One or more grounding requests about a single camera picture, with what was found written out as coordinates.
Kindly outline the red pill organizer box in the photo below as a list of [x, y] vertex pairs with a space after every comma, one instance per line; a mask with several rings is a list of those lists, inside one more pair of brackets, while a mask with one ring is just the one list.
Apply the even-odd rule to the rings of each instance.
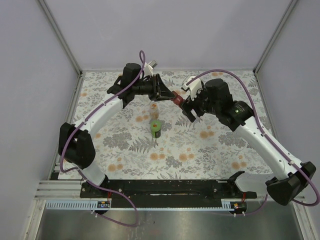
[[184, 103], [184, 98], [180, 96], [176, 91], [172, 92], [174, 95], [174, 98], [172, 99], [173, 103], [177, 106], [180, 106]]

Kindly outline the green pill bottle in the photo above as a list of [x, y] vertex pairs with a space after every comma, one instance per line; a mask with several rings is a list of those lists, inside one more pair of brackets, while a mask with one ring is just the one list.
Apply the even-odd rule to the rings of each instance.
[[157, 120], [153, 120], [150, 122], [150, 131], [153, 138], [159, 138], [161, 136], [161, 122]]

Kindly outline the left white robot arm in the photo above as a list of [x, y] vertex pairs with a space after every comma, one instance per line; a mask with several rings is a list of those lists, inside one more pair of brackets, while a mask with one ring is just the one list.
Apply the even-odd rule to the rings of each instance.
[[71, 163], [83, 178], [92, 183], [91, 192], [98, 198], [107, 195], [108, 178], [94, 162], [96, 151], [93, 137], [136, 95], [147, 95], [151, 101], [171, 101], [176, 95], [169, 90], [159, 74], [146, 72], [137, 63], [127, 63], [122, 75], [107, 90], [104, 99], [86, 116], [75, 123], [65, 122], [59, 130], [58, 154]]

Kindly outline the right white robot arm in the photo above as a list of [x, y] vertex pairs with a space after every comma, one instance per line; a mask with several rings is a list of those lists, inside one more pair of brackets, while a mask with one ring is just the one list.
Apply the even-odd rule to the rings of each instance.
[[200, 79], [187, 77], [182, 90], [190, 95], [180, 104], [182, 112], [194, 122], [204, 114], [216, 116], [221, 124], [243, 138], [267, 163], [271, 174], [237, 172], [230, 177], [228, 194], [239, 198], [245, 192], [269, 195], [282, 206], [288, 205], [308, 186], [316, 172], [310, 162], [301, 162], [291, 155], [256, 119], [253, 109], [243, 101], [235, 101], [228, 84], [220, 78], [203, 83]]

